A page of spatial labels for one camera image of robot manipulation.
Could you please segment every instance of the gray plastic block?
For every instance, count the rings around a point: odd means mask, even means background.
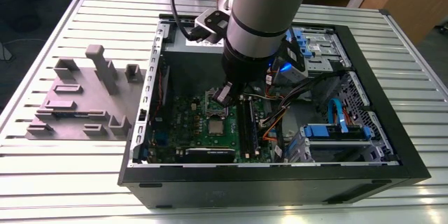
[[[115,118],[115,116],[112,116],[108,127],[112,130],[113,135],[127,136],[129,128],[131,128],[131,123],[125,115],[123,116],[120,122],[117,122],[117,119]]]
[[[60,110],[73,110],[73,109],[76,109],[76,103],[75,103],[75,101],[48,100],[47,103],[45,103],[45,108],[60,109]]]
[[[104,83],[107,92],[113,95],[119,92],[117,85],[115,83],[115,67],[113,64],[107,63],[104,56],[104,47],[101,45],[89,45],[85,50],[85,56],[93,61],[96,67],[96,74]]]
[[[83,131],[87,136],[103,136],[107,134],[101,124],[84,124]]]
[[[116,135],[108,127],[111,116],[113,115],[120,121],[127,116],[131,125],[135,123],[137,116],[137,105],[141,99],[143,83],[128,83],[125,69],[116,69],[116,85],[119,93],[109,95],[103,82],[97,81],[95,68],[79,68],[73,71],[73,80],[61,80],[56,77],[53,85],[48,90],[47,97],[37,112],[45,115],[36,117],[32,124],[47,123],[53,131],[49,135],[33,135],[29,132],[25,138],[29,140],[96,140],[96,141],[125,141],[125,135]],[[83,87],[83,93],[57,93],[57,85],[79,84]],[[48,101],[69,101],[76,103],[76,111],[68,109],[47,109]],[[56,120],[49,117],[53,114],[64,113],[67,116],[57,116]],[[99,136],[87,136],[83,129],[84,124],[101,124],[105,134]]]
[[[28,128],[27,131],[32,134],[32,135],[51,135],[53,132],[53,128],[47,124],[47,123],[32,123]]]
[[[43,110],[37,110],[35,116],[40,119],[40,120],[56,120],[56,116],[52,114],[52,110],[53,109],[43,109]]]
[[[128,64],[125,66],[125,75],[128,83],[140,83],[143,82],[143,75],[140,72],[140,67],[137,64]]]
[[[81,94],[83,87],[79,84],[63,84],[56,85],[53,88],[55,93],[57,94]]]
[[[59,59],[53,70],[61,80],[73,80],[72,71],[79,71],[79,67],[72,59]]]
[[[89,110],[89,119],[92,121],[109,121],[109,114],[105,110]]]
[[[116,80],[117,79],[117,70],[115,69],[113,62],[111,60],[107,60],[105,63],[107,63],[107,68],[112,73],[112,77]],[[99,78],[99,80],[101,81],[101,76],[99,75],[97,70],[95,71],[95,74],[96,74],[96,77]]]

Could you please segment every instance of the aluminum extrusion table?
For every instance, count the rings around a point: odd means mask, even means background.
[[[213,0],[176,0],[197,15]],[[376,10],[300,7],[296,22],[347,25],[432,178],[352,205],[148,210],[117,186],[124,142],[36,141],[25,128],[60,57],[77,66],[101,44],[116,68],[147,68],[159,14],[169,0],[73,0],[0,116],[0,221],[64,223],[443,223],[448,219],[448,92],[396,22]]]

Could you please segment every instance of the open computer tower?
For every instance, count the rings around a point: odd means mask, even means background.
[[[347,71],[300,95],[264,136],[263,119],[295,86],[291,64],[272,62],[221,108],[211,100],[221,44],[187,41],[160,17],[119,176],[148,208],[351,203],[429,178],[348,27],[293,28],[308,79]]]

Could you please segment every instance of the floor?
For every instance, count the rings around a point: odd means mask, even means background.
[[[33,3],[43,19],[43,25],[31,33],[16,33],[0,21],[1,41],[7,42],[27,38],[45,40],[59,22],[69,2],[71,0],[41,0]],[[0,111],[7,105],[21,79],[27,74],[43,44],[44,43],[39,40],[21,40],[7,45],[7,49],[15,55],[16,59],[9,63],[0,61]],[[448,36],[439,34],[435,29],[431,31],[420,45],[417,45],[417,48],[443,82],[448,84]]]

